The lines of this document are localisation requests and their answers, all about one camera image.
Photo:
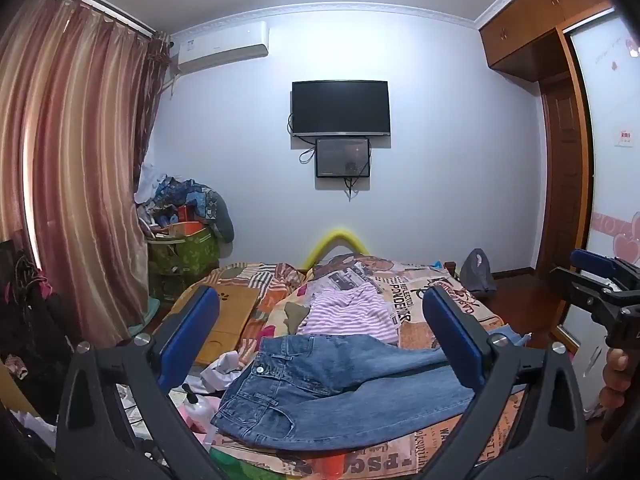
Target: olive green cloth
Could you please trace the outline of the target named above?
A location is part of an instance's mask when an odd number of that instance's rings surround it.
[[[294,335],[298,331],[300,323],[309,315],[311,309],[308,306],[298,305],[297,303],[291,303],[287,301],[284,306],[284,312],[287,314],[287,319],[284,323],[287,325],[287,330],[290,335]]]

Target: finger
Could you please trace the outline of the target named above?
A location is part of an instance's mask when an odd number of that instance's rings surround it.
[[[629,357],[619,348],[611,348],[607,352],[607,365],[614,370],[625,370],[629,363]]]
[[[608,410],[619,408],[625,403],[625,397],[611,388],[603,388],[598,400]]]
[[[631,386],[631,380],[625,374],[609,367],[604,368],[602,377],[604,378],[604,383],[617,392],[624,392]]]

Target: curtain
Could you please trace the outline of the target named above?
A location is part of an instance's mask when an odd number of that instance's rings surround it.
[[[147,309],[133,202],[147,46],[74,0],[27,0],[0,40],[0,230],[34,236],[44,273],[100,347]]]
[[[146,58],[140,78],[138,94],[138,111],[136,113],[136,129],[133,154],[133,188],[138,188],[140,169],[149,147],[151,129],[154,126],[164,74],[169,66],[169,36],[164,32],[156,32],[149,41]]]

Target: pink heart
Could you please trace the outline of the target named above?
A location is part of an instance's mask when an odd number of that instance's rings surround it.
[[[628,240],[626,235],[617,234],[613,238],[613,253],[617,258],[634,264],[640,258],[640,241]]]
[[[634,219],[631,221],[631,235],[636,240],[640,240],[640,211],[638,211]]]

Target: metal screw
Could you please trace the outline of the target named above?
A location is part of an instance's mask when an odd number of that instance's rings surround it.
[[[556,341],[555,343],[553,343],[551,345],[551,349],[556,353],[556,354],[564,354],[566,352],[566,346],[564,346],[561,342]]]
[[[138,334],[137,336],[135,336],[135,338],[133,338],[133,343],[136,346],[148,345],[150,341],[151,336],[149,334],[145,334],[144,332],[142,334]]]
[[[507,346],[509,343],[509,339],[507,336],[502,334],[494,334],[491,336],[491,343],[496,346]]]
[[[76,347],[76,352],[78,352],[79,354],[84,354],[85,352],[88,352],[91,349],[91,344],[88,341],[82,341],[78,343],[78,346]]]

